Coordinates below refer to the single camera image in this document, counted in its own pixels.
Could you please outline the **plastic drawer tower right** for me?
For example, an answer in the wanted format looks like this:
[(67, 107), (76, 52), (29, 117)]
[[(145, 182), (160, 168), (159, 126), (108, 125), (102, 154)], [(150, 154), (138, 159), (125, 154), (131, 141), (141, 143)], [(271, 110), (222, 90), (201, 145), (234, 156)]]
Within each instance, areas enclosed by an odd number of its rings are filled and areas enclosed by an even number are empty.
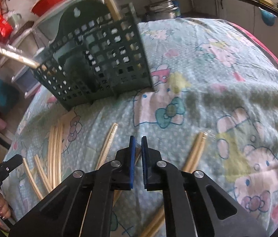
[(5, 61), (12, 59), (15, 64), (21, 65), (14, 70), (11, 83), (24, 93), (25, 98), (32, 96), (41, 85), (33, 76), (33, 71), (38, 68), (38, 61), (34, 57), (56, 38), (64, 11), (80, 1), (83, 0), (62, 0), (40, 16), (32, 27), (23, 31), (11, 44), (0, 43), (0, 56), (4, 56)]

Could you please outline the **steel pots under shelf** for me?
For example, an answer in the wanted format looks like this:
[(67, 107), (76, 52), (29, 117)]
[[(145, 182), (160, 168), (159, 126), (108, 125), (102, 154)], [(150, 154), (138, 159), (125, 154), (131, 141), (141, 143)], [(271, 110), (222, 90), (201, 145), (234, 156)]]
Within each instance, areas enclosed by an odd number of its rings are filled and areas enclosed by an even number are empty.
[(145, 7), (146, 21), (163, 19), (175, 19), (181, 17), (179, 2), (177, 0), (165, 0), (152, 3)]

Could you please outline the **dark green utensil basket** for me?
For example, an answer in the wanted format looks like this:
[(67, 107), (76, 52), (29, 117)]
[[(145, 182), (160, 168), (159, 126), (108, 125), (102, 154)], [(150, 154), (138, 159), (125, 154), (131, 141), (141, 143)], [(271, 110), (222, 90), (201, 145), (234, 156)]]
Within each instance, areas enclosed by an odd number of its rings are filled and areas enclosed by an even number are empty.
[(115, 21), (100, 2), (74, 3), (54, 40), (35, 56), (34, 77), (65, 109), (152, 87), (135, 9), (129, 4), (123, 11)]

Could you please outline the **wrapped chopsticks right pair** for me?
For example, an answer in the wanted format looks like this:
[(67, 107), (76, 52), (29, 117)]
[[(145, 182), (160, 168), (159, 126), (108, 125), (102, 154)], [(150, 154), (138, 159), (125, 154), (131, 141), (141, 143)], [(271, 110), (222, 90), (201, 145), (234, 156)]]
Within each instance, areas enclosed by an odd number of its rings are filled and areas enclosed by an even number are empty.
[(196, 236), (184, 177), (191, 176), (196, 170), (207, 137), (207, 132), (200, 132), (197, 135), (183, 171), (164, 161), (158, 150), (149, 148), (149, 176), (146, 190), (161, 190), (163, 206), (145, 227), (141, 236), (155, 236), (163, 225), (166, 226), (167, 236)]

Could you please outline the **Hello Kitty patterned tablecloth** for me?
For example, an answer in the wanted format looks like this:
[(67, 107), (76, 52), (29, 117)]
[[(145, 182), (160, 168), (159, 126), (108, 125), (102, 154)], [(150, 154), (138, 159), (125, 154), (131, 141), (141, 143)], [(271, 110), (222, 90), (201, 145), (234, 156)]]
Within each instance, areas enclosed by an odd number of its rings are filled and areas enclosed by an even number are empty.
[(44, 87), (23, 116), (6, 159), (25, 157), (42, 194), (34, 156), (47, 166), (51, 126), (64, 124), (62, 175), (96, 168), (111, 125), (116, 151), (147, 137), (182, 168), (207, 132), (198, 169), (268, 234), (278, 228), (278, 60), (244, 29), (222, 19), (140, 23), (154, 90), (138, 89), (66, 111)]

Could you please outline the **chopsticks leaning in basket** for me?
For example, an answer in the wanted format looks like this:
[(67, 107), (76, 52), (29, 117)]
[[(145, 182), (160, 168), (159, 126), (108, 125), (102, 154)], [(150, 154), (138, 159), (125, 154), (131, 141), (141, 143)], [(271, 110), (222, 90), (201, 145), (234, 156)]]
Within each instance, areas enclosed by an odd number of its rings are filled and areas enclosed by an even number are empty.
[(23, 51), (11, 45), (0, 45), (0, 55), (8, 59), (20, 62), (31, 69), (36, 69), (40, 66), (39, 62), (37, 62), (31, 57), (26, 56)]

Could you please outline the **blue hanging bowl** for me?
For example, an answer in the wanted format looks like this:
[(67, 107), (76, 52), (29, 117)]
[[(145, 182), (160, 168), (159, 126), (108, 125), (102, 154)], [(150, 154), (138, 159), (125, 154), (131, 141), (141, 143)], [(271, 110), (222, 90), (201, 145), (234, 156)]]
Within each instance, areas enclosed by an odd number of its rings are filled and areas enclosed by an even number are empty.
[(273, 26), (275, 24), (277, 16), (271, 12), (268, 12), (262, 8), (259, 8), (261, 12), (261, 18), (265, 25)]

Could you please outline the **chopsticks long pair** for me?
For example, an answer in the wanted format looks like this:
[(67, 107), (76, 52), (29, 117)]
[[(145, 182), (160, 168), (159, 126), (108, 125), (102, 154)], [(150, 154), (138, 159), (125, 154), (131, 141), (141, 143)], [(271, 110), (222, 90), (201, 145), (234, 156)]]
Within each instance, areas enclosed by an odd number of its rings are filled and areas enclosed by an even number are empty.
[[(36, 171), (38, 173), (38, 176), (42, 180), (44, 188), (46, 189), (48, 194), (51, 193), (53, 188), (51, 186), (51, 183), (50, 183), (49, 179), (47, 178), (47, 175), (44, 172), (42, 163), (41, 163), (38, 155), (34, 156), (34, 162), (35, 162), (35, 165), (36, 165)], [(22, 158), (22, 164), (23, 164), (24, 171), (26, 173), (26, 176), (28, 177), (28, 180), (29, 180), (29, 183), (30, 183), (32, 189), (34, 190), (38, 199), (41, 201), (42, 199), (44, 199), (44, 196), (42, 195), (38, 185), (35, 182), (35, 179), (34, 179), (32, 173), (31, 173), (31, 170), (29, 169), (29, 166), (28, 166), (28, 163), (27, 163), (25, 157)]]

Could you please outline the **wrapped chopsticks bundle upper left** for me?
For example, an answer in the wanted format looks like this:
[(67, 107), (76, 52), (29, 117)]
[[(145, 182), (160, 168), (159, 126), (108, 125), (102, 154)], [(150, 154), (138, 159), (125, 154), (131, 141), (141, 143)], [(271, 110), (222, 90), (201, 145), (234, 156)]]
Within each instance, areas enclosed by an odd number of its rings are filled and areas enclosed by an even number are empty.
[(64, 124), (59, 120), (51, 126), (49, 132), (47, 153), (47, 176), (51, 190), (55, 189), (62, 180), (62, 147), (63, 147)]

